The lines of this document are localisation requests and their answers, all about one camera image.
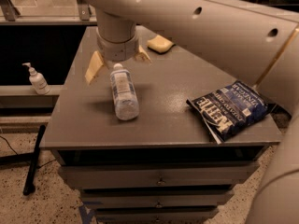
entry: drawer front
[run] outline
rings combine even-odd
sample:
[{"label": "drawer front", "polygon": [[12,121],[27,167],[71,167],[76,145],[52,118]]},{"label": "drawer front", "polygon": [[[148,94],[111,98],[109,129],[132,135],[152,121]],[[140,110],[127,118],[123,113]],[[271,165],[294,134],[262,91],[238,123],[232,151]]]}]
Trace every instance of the drawer front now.
[{"label": "drawer front", "polygon": [[217,206],[225,204],[233,195],[232,190],[217,191],[206,190],[198,193],[198,191],[191,191],[190,193],[178,193],[173,191],[171,195],[156,195],[152,193],[149,195],[135,195],[128,193],[128,195],[101,195],[99,194],[85,194],[81,193],[81,200],[90,209],[106,209],[106,208],[165,208],[174,206]]},{"label": "drawer front", "polygon": [[206,220],[214,217],[218,209],[175,208],[175,209],[127,209],[120,211],[95,211],[97,221],[169,221],[169,220]]},{"label": "drawer front", "polygon": [[103,169],[100,166],[61,167],[59,174],[73,189],[117,189],[243,183],[258,164],[176,169]]}]

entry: gray cabinet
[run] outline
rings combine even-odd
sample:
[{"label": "gray cabinet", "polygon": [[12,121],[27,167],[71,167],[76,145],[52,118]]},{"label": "gray cabinet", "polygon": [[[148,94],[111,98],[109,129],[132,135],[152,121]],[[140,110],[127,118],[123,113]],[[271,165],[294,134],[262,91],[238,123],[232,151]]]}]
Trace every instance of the gray cabinet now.
[{"label": "gray cabinet", "polygon": [[[138,27],[143,47],[155,36]],[[96,50],[86,30],[40,144],[61,164],[59,174],[78,189],[99,221],[204,220],[257,168],[257,159],[281,134],[270,116],[222,145],[186,105],[234,79],[180,47],[164,55],[148,50],[152,65],[123,63],[140,105],[137,119],[114,115],[111,69],[87,86]]]}]

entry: pump bottle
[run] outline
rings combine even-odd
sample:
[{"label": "pump bottle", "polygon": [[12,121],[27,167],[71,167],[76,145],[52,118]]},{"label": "pump bottle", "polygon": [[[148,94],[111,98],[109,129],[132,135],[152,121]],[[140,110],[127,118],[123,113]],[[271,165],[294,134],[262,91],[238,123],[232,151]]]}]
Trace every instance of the pump bottle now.
[{"label": "pump bottle", "polygon": [[130,72],[116,63],[110,75],[115,114],[121,120],[129,120],[139,115],[139,104]]},{"label": "pump bottle", "polygon": [[32,86],[35,88],[36,93],[38,94],[46,94],[50,91],[50,87],[44,78],[44,76],[37,72],[34,67],[31,67],[30,63],[23,63],[22,65],[25,65],[29,68],[29,80]]}]

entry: blue chip bag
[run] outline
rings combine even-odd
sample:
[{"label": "blue chip bag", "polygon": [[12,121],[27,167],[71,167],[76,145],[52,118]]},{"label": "blue chip bag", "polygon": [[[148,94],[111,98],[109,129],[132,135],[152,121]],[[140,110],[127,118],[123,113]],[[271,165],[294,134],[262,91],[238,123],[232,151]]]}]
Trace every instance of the blue chip bag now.
[{"label": "blue chip bag", "polygon": [[203,117],[217,143],[222,143],[244,128],[263,119],[268,105],[254,90],[240,81],[213,91],[187,104]]}]

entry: black cable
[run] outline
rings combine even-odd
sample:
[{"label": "black cable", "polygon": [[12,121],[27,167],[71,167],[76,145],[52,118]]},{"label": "black cable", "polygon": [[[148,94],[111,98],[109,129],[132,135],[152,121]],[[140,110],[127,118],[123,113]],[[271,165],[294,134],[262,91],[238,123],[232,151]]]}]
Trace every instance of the black cable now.
[{"label": "black cable", "polygon": [[36,168],[37,168],[37,169],[40,169],[40,168],[42,168],[42,167],[44,167],[44,166],[46,166],[46,165],[52,163],[53,161],[56,161],[56,160],[48,161],[48,162],[44,163],[44,164],[41,165],[41,166],[37,166]]},{"label": "black cable", "polygon": [[[5,140],[5,141],[7,142],[7,145],[9,146],[9,148],[10,148],[16,155],[19,155],[19,153],[17,153],[16,150],[12,148],[12,146],[10,145],[10,143],[8,142],[8,140],[7,140],[5,137],[0,136],[0,138],[2,138],[3,140]],[[46,165],[52,163],[53,161],[56,161],[56,160],[48,161],[48,162],[42,164],[41,166],[37,166],[37,169],[40,169],[40,168],[42,168],[42,167],[44,167],[44,166],[46,166]]]},{"label": "black cable", "polygon": [[16,154],[16,155],[19,155],[19,153],[16,152],[15,149],[12,148],[12,146],[10,145],[10,143],[8,142],[8,140],[3,137],[3,136],[0,136],[0,138],[2,138],[3,140],[5,140],[7,142],[7,145],[10,147],[10,149]]}]

